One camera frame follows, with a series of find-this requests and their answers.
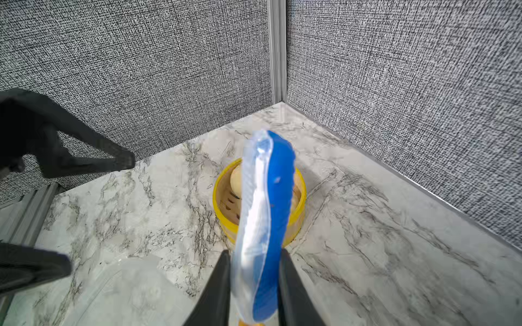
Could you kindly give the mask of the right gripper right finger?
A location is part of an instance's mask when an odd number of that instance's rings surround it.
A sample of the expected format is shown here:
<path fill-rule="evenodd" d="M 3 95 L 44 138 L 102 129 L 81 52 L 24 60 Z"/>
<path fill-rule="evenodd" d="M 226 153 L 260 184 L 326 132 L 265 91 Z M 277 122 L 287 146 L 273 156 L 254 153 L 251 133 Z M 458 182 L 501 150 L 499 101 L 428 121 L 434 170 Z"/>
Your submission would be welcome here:
<path fill-rule="evenodd" d="M 281 250 L 278 273 L 279 325 L 322 325 L 323 319 L 314 307 L 291 256 Z"/>

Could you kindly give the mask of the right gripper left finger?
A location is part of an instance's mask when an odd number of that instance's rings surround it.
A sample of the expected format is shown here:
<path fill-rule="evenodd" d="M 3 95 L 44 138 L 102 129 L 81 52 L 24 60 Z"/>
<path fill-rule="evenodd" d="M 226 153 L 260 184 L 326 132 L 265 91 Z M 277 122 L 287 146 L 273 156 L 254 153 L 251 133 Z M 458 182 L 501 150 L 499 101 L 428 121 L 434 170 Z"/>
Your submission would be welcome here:
<path fill-rule="evenodd" d="M 229 250 L 224 250 L 184 326 L 228 325 L 231 302 L 230 273 L 231 254 Z"/>

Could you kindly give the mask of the blue toothbrush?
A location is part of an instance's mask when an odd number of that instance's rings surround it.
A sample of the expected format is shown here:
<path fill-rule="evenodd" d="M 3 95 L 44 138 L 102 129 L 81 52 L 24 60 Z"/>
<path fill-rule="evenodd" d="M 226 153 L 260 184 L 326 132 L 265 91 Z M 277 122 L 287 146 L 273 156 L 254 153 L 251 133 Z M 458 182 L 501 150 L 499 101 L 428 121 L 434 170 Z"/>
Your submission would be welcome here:
<path fill-rule="evenodd" d="M 290 142 L 258 130 L 241 162 L 241 214 L 231 260 L 231 293 L 241 321 L 264 323 L 277 310 L 281 250 L 290 218 L 295 153 Z"/>

